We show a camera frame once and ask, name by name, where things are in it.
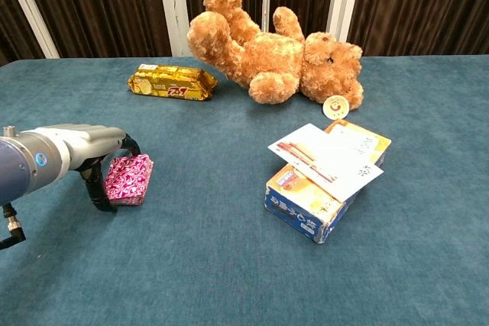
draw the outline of pink gift box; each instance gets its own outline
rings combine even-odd
[[[150,182],[153,162],[147,154],[117,157],[105,178],[105,193],[115,205],[141,205]]]

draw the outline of snack package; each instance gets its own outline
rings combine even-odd
[[[333,122],[328,134],[348,134],[355,138],[375,138],[376,146],[367,152],[370,162],[380,166],[391,141],[345,120]],[[266,185],[265,208],[318,244],[325,242],[359,191],[339,202],[308,179],[291,164],[287,164]]]
[[[141,64],[128,80],[137,95],[204,101],[212,97],[217,79],[203,69]]]
[[[150,182],[153,162],[147,154],[117,157],[105,178],[105,193],[114,205],[141,205]]]

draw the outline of gold snack package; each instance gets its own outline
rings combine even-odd
[[[390,139],[346,120],[334,121],[325,132],[330,134],[338,124],[362,134],[366,139],[375,137],[378,143],[369,158],[377,166],[383,163]],[[322,244],[357,194],[345,202],[339,202],[291,164],[287,164],[267,182],[265,208],[316,243]]]
[[[217,79],[199,68],[141,64],[128,80],[137,95],[205,101],[212,97]]]

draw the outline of blue tablecloth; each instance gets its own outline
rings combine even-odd
[[[144,205],[116,215],[74,172],[15,201],[28,239],[0,252],[2,326],[489,323],[489,56],[362,59],[347,119],[393,143],[323,245],[264,208],[268,144],[327,126],[320,105],[259,105],[209,68],[211,101],[133,95],[140,63],[201,65],[0,68],[2,124],[117,126],[154,161]]]

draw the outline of brown teddy bear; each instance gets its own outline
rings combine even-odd
[[[360,106],[360,47],[324,32],[304,40],[297,16],[285,7],[274,12],[276,33],[261,32],[241,2],[204,0],[206,11],[190,22],[187,34],[197,59],[248,88],[259,103],[285,102],[300,90],[318,103],[343,95],[350,109]]]

